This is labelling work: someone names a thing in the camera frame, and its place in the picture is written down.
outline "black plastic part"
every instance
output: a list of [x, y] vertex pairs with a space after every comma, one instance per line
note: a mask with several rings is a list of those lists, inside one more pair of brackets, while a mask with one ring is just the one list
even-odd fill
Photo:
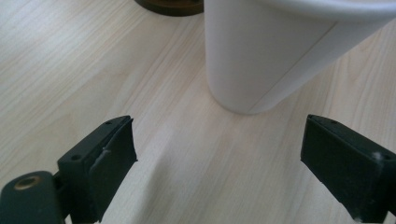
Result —
[[301, 159], [355, 220], [383, 222], [392, 211], [391, 151], [337, 121], [309, 115]]
[[0, 198], [1, 224], [93, 223], [102, 217], [137, 161], [132, 119], [109, 120], [58, 160], [59, 172], [34, 172], [9, 182]]
[[33, 172], [6, 184], [1, 194], [0, 223], [64, 223], [52, 174]]
[[129, 116], [99, 126], [58, 160], [71, 196], [74, 223], [102, 220], [120, 183], [136, 161]]

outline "light wood surface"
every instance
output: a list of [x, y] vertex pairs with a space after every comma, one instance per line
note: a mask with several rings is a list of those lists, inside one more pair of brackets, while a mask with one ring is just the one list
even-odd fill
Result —
[[139, 162], [103, 223], [354, 223], [300, 162], [305, 118], [396, 151], [396, 21], [274, 109], [242, 116], [206, 85], [204, 18], [132, 0], [1, 1], [0, 186], [56, 172], [99, 124], [131, 115]]

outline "white cup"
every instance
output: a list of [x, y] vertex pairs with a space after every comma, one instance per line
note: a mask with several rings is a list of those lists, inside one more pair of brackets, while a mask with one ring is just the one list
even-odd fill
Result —
[[395, 17], [396, 0], [206, 0], [209, 89], [234, 112], [268, 110]]

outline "wooden table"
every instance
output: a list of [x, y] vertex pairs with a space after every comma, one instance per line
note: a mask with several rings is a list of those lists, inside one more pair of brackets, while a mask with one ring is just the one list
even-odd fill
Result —
[[[396, 21], [274, 109], [223, 109], [205, 79], [204, 15], [132, 0], [0, 6], [0, 186], [134, 117], [134, 165], [103, 223], [354, 223], [300, 162], [305, 118], [396, 151]], [[387, 223], [394, 223], [389, 216]]]

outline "dark round object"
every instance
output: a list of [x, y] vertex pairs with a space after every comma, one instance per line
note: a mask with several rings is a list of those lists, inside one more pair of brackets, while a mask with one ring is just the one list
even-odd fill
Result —
[[204, 12], [204, 0], [135, 0], [140, 6], [173, 17], [192, 16]]

